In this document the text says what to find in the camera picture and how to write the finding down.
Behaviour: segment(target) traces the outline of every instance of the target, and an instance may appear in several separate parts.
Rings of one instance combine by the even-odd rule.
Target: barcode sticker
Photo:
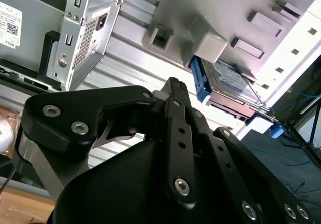
[[[20,45],[22,12],[0,2],[0,43],[11,48]]]

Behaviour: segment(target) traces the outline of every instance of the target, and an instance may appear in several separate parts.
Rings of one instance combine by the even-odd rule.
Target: power supply vent grille
[[[83,63],[83,61],[88,56],[88,50],[90,48],[91,38],[95,31],[97,20],[98,19],[92,20],[91,22],[88,22],[86,24],[85,32],[84,32],[84,35],[82,36],[80,49],[74,60],[74,65],[73,65],[74,68],[76,68],[81,63]]]

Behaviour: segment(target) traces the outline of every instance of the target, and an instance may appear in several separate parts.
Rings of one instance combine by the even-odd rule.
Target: hard drive label
[[[0,2],[0,43],[11,48],[20,45],[22,12]]]
[[[221,75],[219,78],[221,84],[224,86],[241,93],[242,95],[250,98],[253,101],[257,101],[257,97],[252,92],[252,89],[244,81],[242,76],[233,67],[217,61],[214,65],[214,69]]]

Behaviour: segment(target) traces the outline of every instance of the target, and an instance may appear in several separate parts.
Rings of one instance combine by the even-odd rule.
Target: screw
[[[79,135],[85,135],[89,131],[88,125],[81,121],[75,121],[71,124],[71,130]]]
[[[200,118],[203,116],[202,113],[198,110],[196,110],[194,113],[196,114],[196,116],[198,116]]]
[[[190,187],[185,180],[177,178],[174,182],[174,185],[179,194],[183,196],[187,196],[190,194]]]
[[[231,134],[227,130],[223,130],[223,134],[226,135],[227,137],[231,136]]]
[[[143,92],[142,95],[147,98],[151,98],[151,95],[148,92]]]
[[[251,219],[251,220],[256,220],[256,213],[253,207],[246,201],[242,202],[242,209],[244,213]]]
[[[306,213],[306,211],[299,205],[296,206],[297,210],[299,211],[299,213],[301,214],[301,216],[303,216],[305,219],[309,219],[309,215]]]
[[[60,109],[53,105],[47,105],[42,108],[42,112],[48,117],[57,117],[60,115]]]
[[[173,100],[173,104],[175,104],[177,107],[181,106],[181,104],[176,100]]]
[[[292,210],[292,208],[290,206],[288,206],[287,204],[284,205],[284,209],[286,211],[286,213],[292,217],[293,219],[296,219],[296,214],[295,212]]]
[[[58,65],[62,68],[65,68],[67,67],[67,62],[65,61],[65,59],[60,58],[58,59]]]

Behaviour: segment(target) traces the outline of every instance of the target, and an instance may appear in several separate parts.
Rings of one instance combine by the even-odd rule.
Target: wooden surface
[[[53,208],[47,198],[7,188],[0,199],[0,224],[43,224]]]

